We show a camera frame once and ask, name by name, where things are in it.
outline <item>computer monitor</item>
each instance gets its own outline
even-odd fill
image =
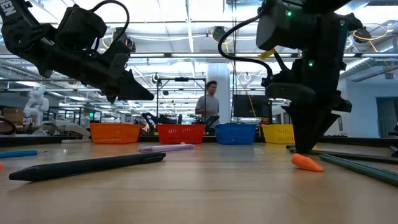
[[[250,95],[254,112],[258,118],[269,118],[272,116],[271,102],[264,95]],[[254,118],[249,97],[247,95],[233,95],[234,117]]]

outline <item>blue basket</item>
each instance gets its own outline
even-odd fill
[[[255,124],[219,124],[216,126],[217,142],[221,144],[253,144]]]

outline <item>desk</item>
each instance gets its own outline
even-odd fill
[[[1,160],[1,223],[397,223],[396,187],[317,157],[324,172],[297,169],[285,146],[273,144],[204,143],[191,151],[168,152],[154,164],[32,184],[7,178],[36,164],[134,154],[137,147],[83,143],[7,148],[49,152]],[[318,147],[389,155],[383,148]],[[398,166],[379,167],[398,172]]]

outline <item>man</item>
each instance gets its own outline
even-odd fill
[[[210,116],[218,116],[220,112],[220,103],[214,96],[217,90],[217,82],[210,81],[206,84],[207,95],[201,96],[198,100],[197,107],[195,109],[196,114],[201,114],[203,121],[210,118]],[[210,128],[214,128],[220,121],[214,122]]]

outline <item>white humanoid robot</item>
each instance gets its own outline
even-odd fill
[[[50,107],[49,100],[44,98],[44,93],[45,87],[42,86],[35,86],[29,92],[29,101],[24,108],[24,125],[30,125],[32,116],[35,116],[34,125],[42,125],[43,112],[48,111]]]

